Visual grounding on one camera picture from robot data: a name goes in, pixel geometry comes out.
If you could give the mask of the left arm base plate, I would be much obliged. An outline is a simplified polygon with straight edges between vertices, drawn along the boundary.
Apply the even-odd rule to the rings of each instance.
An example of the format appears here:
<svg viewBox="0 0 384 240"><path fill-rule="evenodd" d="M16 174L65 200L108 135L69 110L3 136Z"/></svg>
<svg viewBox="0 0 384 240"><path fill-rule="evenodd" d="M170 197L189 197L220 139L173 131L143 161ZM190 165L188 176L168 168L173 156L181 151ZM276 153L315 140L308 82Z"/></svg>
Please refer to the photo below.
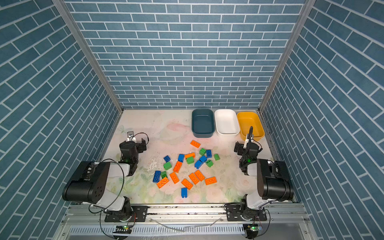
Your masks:
<svg viewBox="0 0 384 240"><path fill-rule="evenodd" d="M148 213L148 206L123 207L120 211L106 211L106 223L144 222Z"/></svg>

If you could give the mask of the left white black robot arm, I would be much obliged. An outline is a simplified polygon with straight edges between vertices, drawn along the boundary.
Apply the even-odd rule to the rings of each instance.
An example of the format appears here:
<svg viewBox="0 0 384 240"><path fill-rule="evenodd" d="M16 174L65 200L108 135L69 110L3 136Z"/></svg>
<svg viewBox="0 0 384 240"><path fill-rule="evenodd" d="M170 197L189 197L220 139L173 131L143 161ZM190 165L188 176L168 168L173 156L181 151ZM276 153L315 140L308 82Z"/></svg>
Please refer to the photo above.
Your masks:
<svg viewBox="0 0 384 240"><path fill-rule="evenodd" d="M120 143L120 161L105 159L101 162L82 161L64 187L62 198L68 202L87 202L107 213L131 215L130 200L121 193L106 189L107 180L132 176L139 163L139 154L147 150L150 139L137 142L134 132L127 133L127 140Z"/></svg>

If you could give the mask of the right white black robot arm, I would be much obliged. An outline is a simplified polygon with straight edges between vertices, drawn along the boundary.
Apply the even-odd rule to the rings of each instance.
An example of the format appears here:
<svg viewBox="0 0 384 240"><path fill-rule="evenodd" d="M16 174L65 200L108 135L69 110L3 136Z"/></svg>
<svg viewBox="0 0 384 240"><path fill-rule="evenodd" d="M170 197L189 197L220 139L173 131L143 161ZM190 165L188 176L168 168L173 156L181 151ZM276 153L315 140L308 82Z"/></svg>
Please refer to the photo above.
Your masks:
<svg viewBox="0 0 384 240"><path fill-rule="evenodd" d="M239 168L243 174L257 178L257 191L246 194L241 201L242 213L260 211L269 203L293 199L294 187L285 162L259 159L261 148L253 142L236 142L234 152L241 156Z"/></svg>

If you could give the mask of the green lego small top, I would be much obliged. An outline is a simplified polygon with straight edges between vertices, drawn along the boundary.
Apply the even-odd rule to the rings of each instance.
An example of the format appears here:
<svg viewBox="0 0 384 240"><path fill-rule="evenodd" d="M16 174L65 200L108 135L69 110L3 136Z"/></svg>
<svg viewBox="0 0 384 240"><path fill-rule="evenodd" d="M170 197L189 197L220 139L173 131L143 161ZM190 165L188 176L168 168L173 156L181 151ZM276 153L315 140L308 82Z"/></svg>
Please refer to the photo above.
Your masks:
<svg viewBox="0 0 384 240"><path fill-rule="evenodd" d="M200 155L201 155L201 156L204 156L205 154L206 154L206 149L201 148L201 149L200 149Z"/></svg>

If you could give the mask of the orange lego brick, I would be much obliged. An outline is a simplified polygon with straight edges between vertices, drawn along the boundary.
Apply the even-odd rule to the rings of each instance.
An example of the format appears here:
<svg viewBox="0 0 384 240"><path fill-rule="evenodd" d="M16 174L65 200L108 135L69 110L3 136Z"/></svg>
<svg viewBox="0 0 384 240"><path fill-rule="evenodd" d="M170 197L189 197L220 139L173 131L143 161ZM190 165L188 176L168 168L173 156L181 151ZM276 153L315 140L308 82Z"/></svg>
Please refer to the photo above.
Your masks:
<svg viewBox="0 0 384 240"><path fill-rule="evenodd" d="M191 145L194 146L195 148L199 148L201 146L201 144L196 141L191 141Z"/></svg>

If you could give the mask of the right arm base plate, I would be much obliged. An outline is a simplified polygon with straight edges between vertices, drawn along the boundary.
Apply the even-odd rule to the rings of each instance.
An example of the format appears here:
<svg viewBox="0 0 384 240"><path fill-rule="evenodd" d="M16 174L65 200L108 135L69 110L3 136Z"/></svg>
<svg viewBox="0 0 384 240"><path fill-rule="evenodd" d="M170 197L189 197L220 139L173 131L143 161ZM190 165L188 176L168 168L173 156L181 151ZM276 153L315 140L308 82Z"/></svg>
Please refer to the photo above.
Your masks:
<svg viewBox="0 0 384 240"><path fill-rule="evenodd" d="M238 203L227 203L223 206L227 221L240 222L240 221L266 221L267 216L263 210L252 210L248 207L242 206Z"/></svg>

